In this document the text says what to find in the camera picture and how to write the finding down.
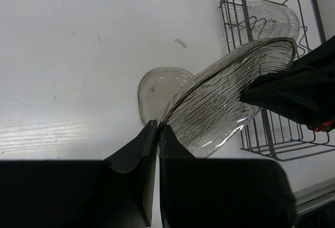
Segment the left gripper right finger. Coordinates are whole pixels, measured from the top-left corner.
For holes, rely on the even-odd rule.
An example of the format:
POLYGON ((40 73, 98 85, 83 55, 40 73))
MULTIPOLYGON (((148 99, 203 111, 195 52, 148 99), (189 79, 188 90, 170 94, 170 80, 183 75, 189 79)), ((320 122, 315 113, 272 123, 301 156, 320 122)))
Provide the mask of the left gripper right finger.
POLYGON ((159 162, 164 227, 293 227, 297 221, 286 173, 273 160, 196 158, 166 125, 159 162))

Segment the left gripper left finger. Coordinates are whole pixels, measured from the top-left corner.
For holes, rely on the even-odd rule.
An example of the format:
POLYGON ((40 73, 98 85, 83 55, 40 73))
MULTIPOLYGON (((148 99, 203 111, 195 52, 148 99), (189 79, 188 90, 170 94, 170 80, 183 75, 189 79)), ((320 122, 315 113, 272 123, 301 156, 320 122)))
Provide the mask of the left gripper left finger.
POLYGON ((157 143, 149 121, 103 160, 1 161, 1 227, 150 227, 157 143))

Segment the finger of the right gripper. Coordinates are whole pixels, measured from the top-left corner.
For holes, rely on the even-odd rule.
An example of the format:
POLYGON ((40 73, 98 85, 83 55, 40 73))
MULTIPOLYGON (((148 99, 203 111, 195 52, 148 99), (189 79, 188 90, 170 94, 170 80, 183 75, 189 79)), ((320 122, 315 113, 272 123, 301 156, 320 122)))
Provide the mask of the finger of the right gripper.
POLYGON ((279 73, 260 76, 240 101, 306 125, 314 132, 334 130, 334 38, 279 73))

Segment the clear plate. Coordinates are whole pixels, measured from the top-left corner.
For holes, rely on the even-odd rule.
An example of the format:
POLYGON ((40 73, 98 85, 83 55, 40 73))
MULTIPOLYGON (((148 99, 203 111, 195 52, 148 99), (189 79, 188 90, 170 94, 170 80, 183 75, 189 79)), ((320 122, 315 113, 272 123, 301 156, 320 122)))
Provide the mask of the clear plate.
MULTIPOLYGON (((260 31, 257 26, 262 27, 261 20, 255 15, 253 9, 260 5, 261 2, 247 3, 248 19, 251 27, 253 40, 260 39, 260 31)), ((249 42, 247 25, 245 23, 244 11, 242 4, 233 3, 230 1, 221 1, 220 6, 223 29, 222 29, 222 47, 224 55, 230 53, 232 50, 249 42)))
POLYGON ((250 3, 247 8, 253 39, 298 38, 300 21, 293 10, 267 1, 250 3))

